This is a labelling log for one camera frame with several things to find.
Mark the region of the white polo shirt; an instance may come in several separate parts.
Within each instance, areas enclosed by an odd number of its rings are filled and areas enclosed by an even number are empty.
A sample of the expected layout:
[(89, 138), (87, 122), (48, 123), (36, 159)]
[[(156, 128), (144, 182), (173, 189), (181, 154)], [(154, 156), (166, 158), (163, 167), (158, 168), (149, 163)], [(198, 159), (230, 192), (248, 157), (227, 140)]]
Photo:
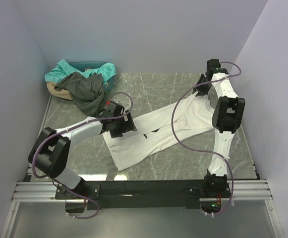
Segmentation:
[(184, 141), (213, 129), (214, 109), (206, 96), (194, 95), (179, 104), (171, 104), (134, 118), (137, 131), (123, 137), (103, 138), (118, 171), (123, 171), (146, 157), (177, 144), (176, 137)]

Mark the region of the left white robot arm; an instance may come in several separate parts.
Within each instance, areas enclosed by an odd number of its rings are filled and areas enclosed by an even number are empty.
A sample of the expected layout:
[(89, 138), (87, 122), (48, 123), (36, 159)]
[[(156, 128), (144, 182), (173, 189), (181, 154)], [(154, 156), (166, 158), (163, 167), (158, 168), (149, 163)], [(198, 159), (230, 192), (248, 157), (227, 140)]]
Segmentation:
[(28, 156), (28, 161), (35, 176), (36, 169), (39, 169), (45, 176), (63, 184), (69, 190), (84, 195), (88, 190), (85, 180), (67, 166), (71, 148), (89, 137), (105, 132), (108, 132), (111, 138), (118, 138), (136, 130), (130, 110), (109, 101), (107, 107), (94, 117), (87, 117), (66, 128), (44, 128)]

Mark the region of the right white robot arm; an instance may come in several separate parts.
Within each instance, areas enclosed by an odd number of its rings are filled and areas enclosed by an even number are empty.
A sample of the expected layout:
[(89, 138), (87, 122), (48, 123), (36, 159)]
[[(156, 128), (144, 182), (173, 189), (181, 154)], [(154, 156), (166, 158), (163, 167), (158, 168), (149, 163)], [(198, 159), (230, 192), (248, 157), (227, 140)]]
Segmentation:
[(208, 95), (210, 89), (214, 88), (218, 97), (212, 116), (214, 153), (204, 177), (203, 188), (203, 192), (209, 197), (229, 191), (229, 167), (226, 161), (229, 159), (232, 139), (241, 126), (245, 108), (245, 99), (235, 93), (230, 77), (228, 70), (221, 67), (218, 59), (210, 59), (207, 61), (206, 73), (200, 75), (193, 89), (196, 96), (201, 97)]

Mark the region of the dark grey t shirt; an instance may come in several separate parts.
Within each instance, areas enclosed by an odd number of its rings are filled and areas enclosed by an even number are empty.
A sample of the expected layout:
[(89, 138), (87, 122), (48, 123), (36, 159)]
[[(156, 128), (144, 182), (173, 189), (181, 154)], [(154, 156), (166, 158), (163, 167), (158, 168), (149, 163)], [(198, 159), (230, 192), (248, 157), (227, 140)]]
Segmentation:
[(79, 72), (74, 72), (54, 88), (56, 91), (68, 91), (73, 102), (86, 116), (94, 116), (103, 106), (106, 96), (101, 74), (85, 77)]

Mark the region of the teal t shirt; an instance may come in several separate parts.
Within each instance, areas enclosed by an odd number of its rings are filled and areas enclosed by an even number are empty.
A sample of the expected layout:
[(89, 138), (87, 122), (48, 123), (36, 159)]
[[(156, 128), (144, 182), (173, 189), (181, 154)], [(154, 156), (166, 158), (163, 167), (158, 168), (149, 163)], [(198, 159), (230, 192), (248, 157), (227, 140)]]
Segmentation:
[(113, 63), (100, 61), (78, 61), (67, 62), (65, 59), (59, 61), (56, 66), (47, 74), (45, 74), (46, 82), (59, 83), (65, 77), (72, 73), (78, 72), (84, 77), (91, 77), (94, 74), (101, 74), (103, 77), (103, 85), (116, 75), (116, 68)]

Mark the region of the teal plastic basket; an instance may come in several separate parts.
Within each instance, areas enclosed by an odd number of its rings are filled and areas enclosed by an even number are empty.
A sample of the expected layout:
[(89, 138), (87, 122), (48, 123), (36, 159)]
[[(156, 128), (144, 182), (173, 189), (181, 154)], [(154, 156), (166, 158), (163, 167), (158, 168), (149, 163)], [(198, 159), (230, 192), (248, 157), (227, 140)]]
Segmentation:
[(104, 61), (76, 61), (69, 62), (69, 65), (79, 71), (85, 72), (87, 69), (101, 73), (103, 76), (103, 86), (106, 91), (110, 91), (114, 86), (116, 68), (113, 63)]

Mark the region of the black base beam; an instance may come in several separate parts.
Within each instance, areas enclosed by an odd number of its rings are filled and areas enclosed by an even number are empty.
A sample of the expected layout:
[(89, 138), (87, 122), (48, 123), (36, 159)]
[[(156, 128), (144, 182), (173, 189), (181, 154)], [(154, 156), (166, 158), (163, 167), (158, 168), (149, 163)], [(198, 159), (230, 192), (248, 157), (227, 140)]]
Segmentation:
[(229, 198), (226, 180), (86, 181), (73, 192), (58, 186), (55, 198), (66, 201), (66, 211), (80, 213), (84, 200), (87, 210), (115, 208), (184, 207), (199, 209), (201, 199)]

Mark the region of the aluminium frame rail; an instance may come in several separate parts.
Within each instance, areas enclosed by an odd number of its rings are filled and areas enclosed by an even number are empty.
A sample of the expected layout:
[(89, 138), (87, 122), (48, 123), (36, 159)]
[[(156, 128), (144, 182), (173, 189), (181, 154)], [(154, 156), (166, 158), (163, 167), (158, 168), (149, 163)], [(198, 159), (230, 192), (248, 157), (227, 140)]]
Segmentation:
[[(211, 156), (187, 149), (210, 149), (209, 131), (151, 155), (119, 172), (102, 136), (79, 143), (70, 153), (69, 166), (85, 179), (170, 180), (200, 179)], [(257, 179), (244, 131), (231, 145), (230, 165), (235, 177), (233, 206), (223, 214), (206, 217), (198, 209), (106, 209), (96, 217), (76, 220), (65, 214), (64, 202), (55, 200), (49, 179), (30, 178), (16, 185), (3, 236), (6, 238), (272, 238), (269, 214), (272, 195), (265, 180)]]

